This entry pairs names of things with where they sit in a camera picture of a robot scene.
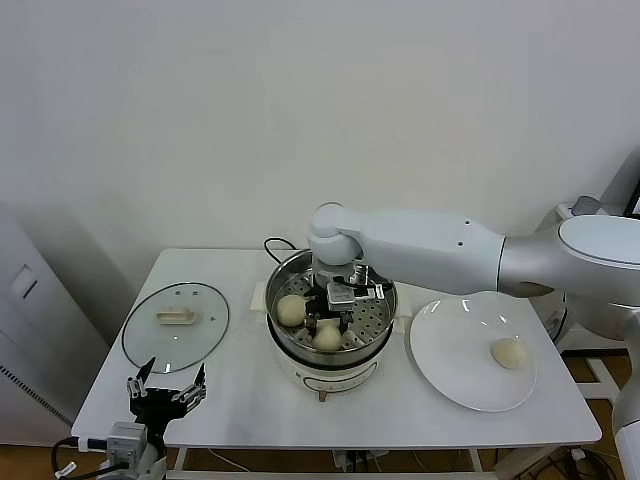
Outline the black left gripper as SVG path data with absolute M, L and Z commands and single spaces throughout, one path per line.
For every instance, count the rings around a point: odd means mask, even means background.
M 156 357 L 143 364 L 134 377 L 129 377 L 126 388 L 129 409 L 135 422 L 147 427 L 149 433 L 164 433 L 168 424 L 187 414 L 186 403 L 198 403 L 206 396 L 205 364 L 202 363 L 193 383 L 182 391 L 164 388 L 145 389 Z

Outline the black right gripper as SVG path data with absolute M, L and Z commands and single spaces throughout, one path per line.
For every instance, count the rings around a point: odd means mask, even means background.
M 310 334 L 316 333 L 318 321 L 321 317 L 340 316 L 339 330 L 341 335 L 344 335 L 353 323 L 353 302 L 332 305 L 329 303 L 328 296 L 325 292 L 304 295 L 304 300 L 306 311 L 304 327 Z

